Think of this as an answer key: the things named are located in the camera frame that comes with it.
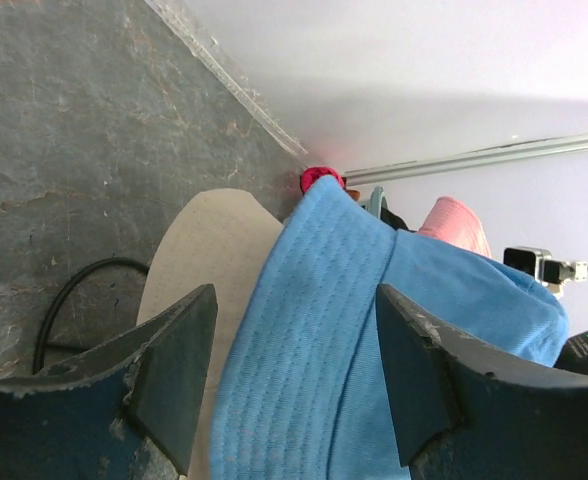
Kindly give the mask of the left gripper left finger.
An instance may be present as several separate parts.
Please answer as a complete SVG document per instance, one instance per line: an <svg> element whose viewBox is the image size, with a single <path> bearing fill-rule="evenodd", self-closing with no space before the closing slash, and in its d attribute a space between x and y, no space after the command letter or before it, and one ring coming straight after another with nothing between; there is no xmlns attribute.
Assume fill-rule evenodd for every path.
<svg viewBox="0 0 588 480"><path fill-rule="evenodd" d="M0 479L185 475L217 310L202 285L82 354L0 379Z"/></svg>

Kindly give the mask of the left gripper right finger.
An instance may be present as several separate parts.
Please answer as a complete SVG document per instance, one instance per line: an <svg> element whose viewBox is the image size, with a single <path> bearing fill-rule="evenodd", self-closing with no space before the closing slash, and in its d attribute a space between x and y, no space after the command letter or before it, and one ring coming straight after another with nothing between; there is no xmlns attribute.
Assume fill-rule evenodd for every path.
<svg viewBox="0 0 588 480"><path fill-rule="evenodd" d="M415 479L588 479L588 375L498 349L382 284L400 464Z"/></svg>

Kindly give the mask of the blue bucket hat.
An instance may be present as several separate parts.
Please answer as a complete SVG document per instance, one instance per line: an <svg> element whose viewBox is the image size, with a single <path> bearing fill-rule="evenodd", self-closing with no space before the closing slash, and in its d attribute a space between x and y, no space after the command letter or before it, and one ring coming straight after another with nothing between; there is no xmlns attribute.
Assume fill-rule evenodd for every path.
<svg viewBox="0 0 588 480"><path fill-rule="evenodd" d="M551 366L569 334L526 274L362 209L331 177L303 196L250 298L219 384L214 479L405 479L375 316L380 284Z"/></svg>

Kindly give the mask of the pink bucket hat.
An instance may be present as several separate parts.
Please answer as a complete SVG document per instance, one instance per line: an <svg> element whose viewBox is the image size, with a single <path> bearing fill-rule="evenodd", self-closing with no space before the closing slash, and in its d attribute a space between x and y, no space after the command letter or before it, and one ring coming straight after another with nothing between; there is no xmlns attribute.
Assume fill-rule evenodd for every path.
<svg viewBox="0 0 588 480"><path fill-rule="evenodd" d="M442 196L436 200L418 233L492 257L480 219L467 205L452 197Z"/></svg>

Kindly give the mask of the beige bucket hat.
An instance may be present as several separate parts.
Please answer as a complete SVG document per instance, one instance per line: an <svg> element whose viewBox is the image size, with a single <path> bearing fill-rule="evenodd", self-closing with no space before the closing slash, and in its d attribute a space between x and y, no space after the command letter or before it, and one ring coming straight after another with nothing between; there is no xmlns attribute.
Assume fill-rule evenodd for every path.
<svg viewBox="0 0 588 480"><path fill-rule="evenodd" d="M210 431L222 371L258 276L282 229L246 191L201 192L177 215L151 262L139 324L202 284L212 284L216 291L216 327L188 479L210 477Z"/></svg>

